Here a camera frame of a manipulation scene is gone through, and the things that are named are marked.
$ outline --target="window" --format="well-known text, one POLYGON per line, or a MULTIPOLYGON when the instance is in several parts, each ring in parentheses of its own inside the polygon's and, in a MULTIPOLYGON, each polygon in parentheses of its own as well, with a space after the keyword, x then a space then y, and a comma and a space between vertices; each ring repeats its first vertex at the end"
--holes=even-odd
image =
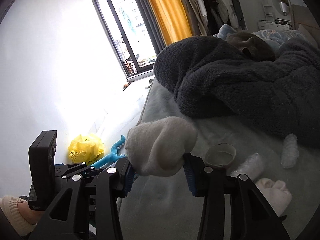
POLYGON ((136 0, 94 0, 127 76, 152 69, 156 53, 136 0))

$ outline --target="blue plush toy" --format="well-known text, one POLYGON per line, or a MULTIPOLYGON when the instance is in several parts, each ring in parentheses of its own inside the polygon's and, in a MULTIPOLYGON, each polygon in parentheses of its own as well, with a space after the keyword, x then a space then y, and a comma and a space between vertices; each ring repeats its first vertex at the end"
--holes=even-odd
POLYGON ((93 166, 96 169, 98 169, 107 163, 116 162, 120 158, 125 157, 125 155, 118 155, 118 150, 120 150, 124 143, 125 137, 121 135, 121 139, 111 147, 110 153, 90 166, 93 166))

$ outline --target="fuzzy blanket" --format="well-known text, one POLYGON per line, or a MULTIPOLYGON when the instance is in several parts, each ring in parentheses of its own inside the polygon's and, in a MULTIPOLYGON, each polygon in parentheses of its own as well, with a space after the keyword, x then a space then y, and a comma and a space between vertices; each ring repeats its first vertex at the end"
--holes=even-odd
POLYGON ((248 124, 320 147, 320 51, 286 41, 274 62, 248 60, 222 39, 197 36, 158 55, 154 73, 192 118, 237 114, 248 124))

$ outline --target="pillow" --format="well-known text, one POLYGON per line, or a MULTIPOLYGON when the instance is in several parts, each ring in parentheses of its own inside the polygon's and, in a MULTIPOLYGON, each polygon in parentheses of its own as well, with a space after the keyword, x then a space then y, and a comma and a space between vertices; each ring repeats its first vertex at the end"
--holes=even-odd
POLYGON ((312 37, 312 35, 305 29, 305 27, 302 24, 299 25, 298 31, 302 32, 306 36, 307 41, 309 41, 313 46, 318 48, 316 40, 312 37))
MULTIPOLYGON (((231 26, 224 24, 219 30, 219 33, 213 35, 214 37, 226 40, 227 36, 237 33, 237 31, 231 26)), ((301 38, 307 40, 307 37, 300 31, 275 31, 275 30, 260 30, 256 33, 252 33, 263 41, 265 41, 274 52, 279 50, 279 47, 287 40, 292 38, 301 38)))

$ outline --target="yellow curtain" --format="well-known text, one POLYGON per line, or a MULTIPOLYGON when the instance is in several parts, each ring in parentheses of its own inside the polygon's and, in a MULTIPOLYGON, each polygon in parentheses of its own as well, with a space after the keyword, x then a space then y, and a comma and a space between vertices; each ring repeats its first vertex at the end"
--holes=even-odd
POLYGON ((149 2, 166 45, 192 36, 181 0, 149 0, 149 2))

